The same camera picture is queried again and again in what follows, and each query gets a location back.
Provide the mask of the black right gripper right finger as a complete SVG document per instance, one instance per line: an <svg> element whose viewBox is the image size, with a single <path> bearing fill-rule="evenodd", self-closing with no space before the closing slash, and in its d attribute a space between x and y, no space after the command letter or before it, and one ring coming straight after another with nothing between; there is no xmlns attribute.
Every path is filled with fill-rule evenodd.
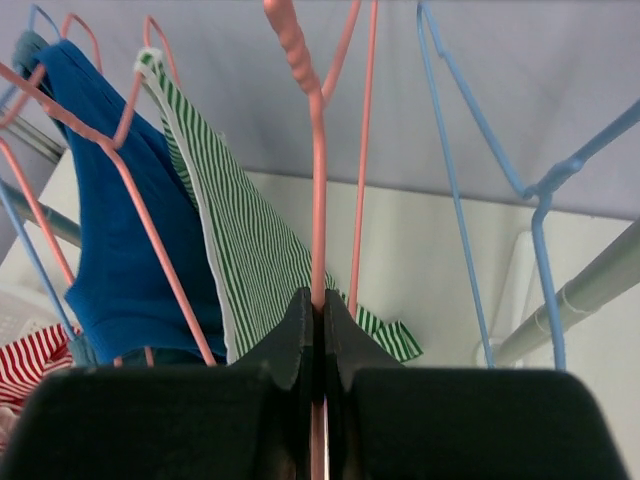
<svg viewBox="0 0 640 480"><path fill-rule="evenodd" d="M349 392L361 369L402 367L355 322L337 290L325 291L323 315L327 395Z"/></svg>

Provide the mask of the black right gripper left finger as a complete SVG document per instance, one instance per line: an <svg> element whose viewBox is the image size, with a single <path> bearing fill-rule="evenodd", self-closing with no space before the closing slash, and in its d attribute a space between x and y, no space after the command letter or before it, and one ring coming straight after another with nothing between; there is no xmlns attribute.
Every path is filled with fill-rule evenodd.
<svg viewBox="0 0 640 480"><path fill-rule="evenodd" d="M311 292L299 288L291 297L281 321L232 368L256 367L275 385L291 391L295 385L311 391L314 364L314 317Z"/></svg>

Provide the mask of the green striped tank top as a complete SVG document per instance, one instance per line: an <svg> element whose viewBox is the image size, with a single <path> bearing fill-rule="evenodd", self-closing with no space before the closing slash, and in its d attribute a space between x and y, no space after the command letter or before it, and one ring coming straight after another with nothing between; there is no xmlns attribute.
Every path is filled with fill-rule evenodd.
<svg viewBox="0 0 640 480"><path fill-rule="evenodd" d="M142 48L134 70L159 110L172 165L199 214L233 363L280 323L295 291L310 286L311 253L166 73L162 52Z"/></svg>

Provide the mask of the light blue wire hanger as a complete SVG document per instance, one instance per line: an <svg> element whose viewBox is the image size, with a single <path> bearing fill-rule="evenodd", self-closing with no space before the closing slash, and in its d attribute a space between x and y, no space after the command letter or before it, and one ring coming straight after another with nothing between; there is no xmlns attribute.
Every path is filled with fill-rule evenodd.
<svg viewBox="0 0 640 480"><path fill-rule="evenodd" d="M567 367L565 332L638 284L639 276L631 272L630 268L632 263L639 259L639 225L633 223L573 280L566 283L560 290L556 290L544 237L544 221L551 210L554 193L572 176L580 172L587 161L596 153L638 123L639 106L632 104L575 153L554 164L538 182L525 185L491 129L452 54L445 48L435 17L426 1L420 1L417 4L416 26L462 241L480 330L480 346L485 362L490 368L511 365L544 343L549 342L553 346L554 366L563 371ZM512 190L523 200L532 198L538 200L531 219L530 236L544 304L499 343L490 339L484 316L454 161L428 53L427 45L429 43L434 45L438 57L446 63L480 133Z"/></svg>

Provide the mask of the red striped tank top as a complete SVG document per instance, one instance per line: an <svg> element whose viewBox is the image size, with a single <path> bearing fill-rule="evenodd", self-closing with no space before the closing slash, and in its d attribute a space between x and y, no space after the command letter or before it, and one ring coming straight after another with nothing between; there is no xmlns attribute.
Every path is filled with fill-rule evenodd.
<svg viewBox="0 0 640 480"><path fill-rule="evenodd" d="M57 324L1 348L1 449L35 388L47 375L73 366L68 344L63 326Z"/></svg>

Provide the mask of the pink hanger of green top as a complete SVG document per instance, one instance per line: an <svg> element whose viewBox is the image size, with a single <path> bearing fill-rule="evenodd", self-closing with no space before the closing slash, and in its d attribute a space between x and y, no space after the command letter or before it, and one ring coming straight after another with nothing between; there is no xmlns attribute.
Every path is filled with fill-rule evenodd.
<svg viewBox="0 0 640 480"><path fill-rule="evenodd" d="M311 246L311 304L313 315L323 313L325 302L326 263L326 192L327 192L327 147L324 110L329 105L340 77L344 60L351 43L361 3L351 5L343 33L326 78L321 81L313 68L311 54L305 43L294 4L291 1L265 1L265 14L286 54L294 79L308 96L313 138L313 202L312 202L312 246ZM373 73L376 48L378 3L371 3L367 66L360 135L359 176L357 184L357 206L354 227L351 279L347 308L357 313L360 272L362 218L368 157L369 125L371 115Z"/></svg>

